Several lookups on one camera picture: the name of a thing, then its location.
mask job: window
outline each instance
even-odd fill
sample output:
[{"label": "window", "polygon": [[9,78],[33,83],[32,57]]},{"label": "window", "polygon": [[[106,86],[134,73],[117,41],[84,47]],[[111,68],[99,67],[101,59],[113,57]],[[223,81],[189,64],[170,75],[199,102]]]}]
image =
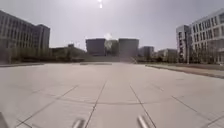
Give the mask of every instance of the window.
[{"label": "window", "polygon": [[214,33],[214,37],[219,37],[219,35],[220,35],[219,28],[214,28],[213,33]]},{"label": "window", "polygon": [[182,34],[181,32],[178,33],[179,38],[182,38]]},{"label": "window", "polygon": [[200,30],[200,31],[202,30],[201,23],[199,24],[199,30]]},{"label": "window", "polygon": [[195,26],[193,26],[193,31],[194,31],[194,33],[196,33],[196,29],[195,29]]},{"label": "window", "polygon": [[209,39],[208,31],[206,31],[206,39]]},{"label": "window", "polygon": [[10,29],[9,29],[8,32],[7,32],[7,37],[8,37],[8,38],[10,37]]},{"label": "window", "polygon": [[4,16],[2,16],[2,21],[1,21],[1,24],[3,24],[4,23]]},{"label": "window", "polygon": [[10,37],[13,38],[13,30],[12,29],[10,30],[10,33],[11,33]]},{"label": "window", "polygon": [[221,29],[222,29],[222,36],[224,36],[224,26],[222,26]]},{"label": "window", "polygon": [[202,40],[202,33],[200,33],[200,40]]},{"label": "window", "polygon": [[196,32],[198,32],[198,25],[196,24]]},{"label": "window", "polygon": [[2,34],[3,37],[5,36],[5,33],[6,33],[6,30],[5,28],[3,28],[3,34]]},{"label": "window", "polygon": [[209,39],[212,39],[213,38],[212,30],[208,30],[208,34],[209,34]]},{"label": "window", "polygon": [[198,42],[199,41],[199,35],[198,34],[196,35],[196,39],[197,39],[197,42]]},{"label": "window", "polygon": [[202,22],[202,29],[205,30],[205,22]]},{"label": "window", "polygon": [[196,51],[198,50],[198,45],[197,44],[195,44],[195,49],[196,49]]},{"label": "window", "polygon": [[214,17],[215,19],[215,25],[218,25],[217,17]]},{"label": "window", "polygon": [[197,42],[196,35],[194,35],[194,42]]},{"label": "window", "polygon": [[212,21],[212,26],[215,26],[215,22],[213,18],[211,19],[211,21]]},{"label": "window", "polygon": [[210,19],[207,22],[208,22],[208,28],[210,28],[211,27]]},{"label": "window", "polygon": [[219,19],[220,19],[220,23],[224,23],[224,13],[222,13],[221,15],[219,15]]},{"label": "window", "polygon": [[203,40],[205,40],[205,32],[203,32]]}]

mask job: paving tile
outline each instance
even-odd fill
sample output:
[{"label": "paving tile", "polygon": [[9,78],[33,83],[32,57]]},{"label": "paving tile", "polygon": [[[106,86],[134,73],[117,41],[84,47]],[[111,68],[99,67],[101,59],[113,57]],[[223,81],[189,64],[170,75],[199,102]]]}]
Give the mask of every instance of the paving tile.
[{"label": "paving tile", "polygon": [[39,91],[38,93],[44,93],[44,94],[60,97],[66,92],[68,92],[69,90],[71,90],[72,88],[74,87],[73,86],[52,86],[52,87],[45,88]]},{"label": "paving tile", "polygon": [[217,125],[216,123],[214,123],[214,124],[211,124],[211,125],[209,125],[209,126],[207,126],[205,128],[223,128],[223,127],[221,127],[221,126]]},{"label": "paving tile", "polygon": [[224,115],[224,89],[178,98],[211,120]]},{"label": "paving tile", "polygon": [[222,116],[222,118],[217,120],[215,123],[219,124],[220,126],[222,126],[224,128],[224,117]]},{"label": "paving tile", "polygon": [[138,88],[134,89],[136,95],[138,96],[141,103],[153,103],[153,102],[159,102],[164,100],[173,99],[170,95],[167,93],[164,93],[163,91],[156,89],[156,88]]},{"label": "paving tile", "polygon": [[200,128],[209,122],[176,100],[144,107],[157,128]]},{"label": "paving tile", "polygon": [[139,103],[130,87],[105,87],[99,103]]},{"label": "paving tile", "polygon": [[5,112],[0,113],[0,128],[15,128],[20,123],[14,115]]},{"label": "paving tile", "polygon": [[24,121],[52,103],[54,100],[56,99],[51,96],[44,94],[33,94],[15,106],[16,118]]},{"label": "paving tile", "polygon": [[22,123],[22,124],[20,124],[19,126],[15,127],[15,128],[34,128],[34,127],[31,127],[31,126],[29,126],[27,124]]},{"label": "paving tile", "polygon": [[63,96],[61,99],[95,103],[100,95],[101,90],[102,87],[99,88],[78,86],[77,88]]},{"label": "paving tile", "polygon": [[137,118],[145,115],[141,105],[96,106],[87,128],[138,128]]},{"label": "paving tile", "polygon": [[77,119],[87,121],[92,110],[92,104],[58,100],[25,123],[40,128],[71,128]]}]

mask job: metal bar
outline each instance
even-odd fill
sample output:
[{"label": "metal bar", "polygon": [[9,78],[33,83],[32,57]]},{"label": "metal bar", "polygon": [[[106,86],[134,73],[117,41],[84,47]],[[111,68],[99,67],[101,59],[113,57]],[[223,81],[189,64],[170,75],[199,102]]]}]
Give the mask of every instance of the metal bar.
[{"label": "metal bar", "polygon": [[72,128],[84,128],[85,120],[84,119],[78,119],[74,124]]},{"label": "metal bar", "polygon": [[144,116],[138,117],[138,124],[140,125],[140,128],[151,128]]}]

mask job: glass window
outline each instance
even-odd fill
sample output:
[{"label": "glass window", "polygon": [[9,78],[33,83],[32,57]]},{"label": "glass window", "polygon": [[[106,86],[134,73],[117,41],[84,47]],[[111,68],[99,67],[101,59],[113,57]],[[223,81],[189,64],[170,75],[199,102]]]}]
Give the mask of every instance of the glass window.
[{"label": "glass window", "polygon": [[2,21],[1,21],[1,24],[3,24],[4,23],[4,16],[2,16]]},{"label": "glass window", "polygon": [[218,25],[217,17],[214,17],[215,19],[215,25]]},{"label": "glass window", "polygon": [[200,40],[202,40],[202,33],[200,33]]},{"label": "glass window", "polygon": [[212,26],[215,26],[215,22],[213,18],[211,19],[211,22],[212,22]]},{"label": "glass window", "polygon": [[205,30],[205,22],[202,22],[202,29]]},{"label": "glass window", "polygon": [[196,35],[194,35],[194,42],[197,42]]},{"label": "glass window", "polygon": [[222,26],[221,29],[222,29],[222,36],[224,36],[224,26]]},{"label": "glass window", "polygon": [[193,31],[194,31],[194,33],[196,33],[195,26],[193,26]]},{"label": "glass window", "polygon": [[199,35],[198,34],[196,35],[196,39],[197,39],[197,42],[198,42],[199,41]]},{"label": "glass window", "polygon": [[178,33],[179,38],[182,38],[182,34],[181,32]]},{"label": "glass window", "polygon": [[203,32],[203,40],[205,40],[205,32]]},{"label": "glass window", "polygon": [[208,33],[209,33],[209,39],[212,39],[213,38],[212,30],[208,30]]},{"label": "glass window", "polygon": [[211,27],[210,19],[207,22],[208,22],[208,28],[210,28]]},{"label": "glass window", "polygon": [[196,24],[196,32],[198,32],[198,25]]},{"label": "glass window", "polygon": [[222,13],[221,15],[219,15],[219,19],[220,19],[220,23],[224,23],[224,13]]},{"label": "glass window", "polygon": [[219,37],[219,35],[220,35],[219,28],[214,28],[213,33],[214,33],[214,37]]},{"label": "glass window", "polygon": [[208,31],[206,31],[206,39],[209,39]]},{"label": "glass window", "polygon": [[202,30],[201,23],[199,24],[199,30],[200,30],[200,31]]}]

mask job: white building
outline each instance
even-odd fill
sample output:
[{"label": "white building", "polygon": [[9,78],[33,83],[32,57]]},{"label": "white building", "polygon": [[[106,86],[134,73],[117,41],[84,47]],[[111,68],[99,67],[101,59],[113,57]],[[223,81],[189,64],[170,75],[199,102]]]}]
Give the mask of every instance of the white building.
[{"label": "white building", "polygon": [[[177,28],[177,41],[180,39],[179,32],[185,32],[186,30],[180,28]],[[224,62],[224,9],[193,22],[189,25],[189,28],[191,30],[189,34],[192,38],[192,43],[189,43],[193,50],[191,52],[193,58],[191,59],[196,57],[200,62]]]},{"label": "white building", "polygon": [[176,29],[177,37],[177,61],[188,62],[190,46],[192,44],[191,28],[187,25],[180,26]]},{"label": "white building", "polygon": [[0,10],[0,61],[40,56],[49,48],[50,28],[33,25]]}]

